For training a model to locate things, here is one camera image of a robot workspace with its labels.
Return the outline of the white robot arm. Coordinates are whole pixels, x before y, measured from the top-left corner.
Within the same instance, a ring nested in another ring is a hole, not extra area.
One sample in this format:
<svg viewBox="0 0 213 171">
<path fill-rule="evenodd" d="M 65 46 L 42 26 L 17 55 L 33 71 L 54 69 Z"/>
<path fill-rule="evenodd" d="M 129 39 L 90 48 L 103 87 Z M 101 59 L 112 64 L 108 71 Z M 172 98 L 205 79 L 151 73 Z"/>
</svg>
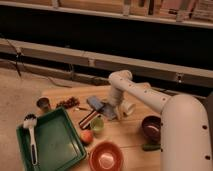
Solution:
<svg viewBox="0 0 213 171">
<path fill-rule="evenodd" d="M 139 86 L 128 70 L 111 73 L 108 81 L 112 106 L 127 92 L 161 115 L 161 171 L 213 171 L 208 114 L 197 98 Z"/>
</svg>

